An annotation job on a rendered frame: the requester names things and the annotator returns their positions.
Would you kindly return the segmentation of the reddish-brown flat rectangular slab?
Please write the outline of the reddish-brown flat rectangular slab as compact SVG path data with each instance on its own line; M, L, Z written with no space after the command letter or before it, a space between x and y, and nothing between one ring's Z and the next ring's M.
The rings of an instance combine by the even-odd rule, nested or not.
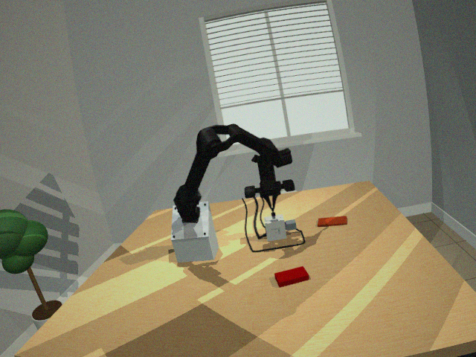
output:
M319 218L318 227L346 225L347 216L333 216L331 218Z

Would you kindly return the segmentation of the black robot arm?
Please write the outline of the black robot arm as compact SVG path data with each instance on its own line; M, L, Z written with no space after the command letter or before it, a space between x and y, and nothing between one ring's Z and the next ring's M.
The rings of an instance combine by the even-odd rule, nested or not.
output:
M229 135L226 141L221 141L217 135ZM274 166L282 167L292 163L290 149L278 150L267 138L258 138L255 135L238 127L236 124L214 125L199 131L196 140L197 153L190 169L185 184L177 190L174 202L183 223L198 222L200 217L199 201L201 195L199 185L205 174L210 160L219 152L227 150L233 143L239 142L260 155L254 155L251 161L258 164L259 173L270 173ZM273 178L272 178L273 177ZM275 181L274 176L270 179L262 177L260 190L264 197L276 196L281 191L281 181Z

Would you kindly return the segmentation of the red rectangular block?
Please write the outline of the red rectangular block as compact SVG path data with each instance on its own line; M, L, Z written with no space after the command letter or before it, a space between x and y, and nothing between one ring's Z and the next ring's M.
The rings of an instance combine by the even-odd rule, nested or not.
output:
M280 288L308 280L309 275L306 272L306 269L301 266L299 268L290 269L288 271L275 273L274 278Z

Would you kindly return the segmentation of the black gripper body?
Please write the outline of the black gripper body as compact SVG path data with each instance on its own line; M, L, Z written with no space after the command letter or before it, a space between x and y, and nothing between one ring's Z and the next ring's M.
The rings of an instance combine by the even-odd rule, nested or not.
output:
M260 174L260 180L262 177L265 177L265 180L266 180L266 179L270 179L270 176L274 176L274 180L276 181L275 171L272 171L270 173L259 173L259 174ZM283 183L280 184L280 187L281 189L284 189L286 192L295 190L295 184L291 179L283 181ZM256 195L255 193L260 193L260 196L263 196L263 192L260 190L260 187L255 188L254 185L245 187L245 197L247 199L255 197Z

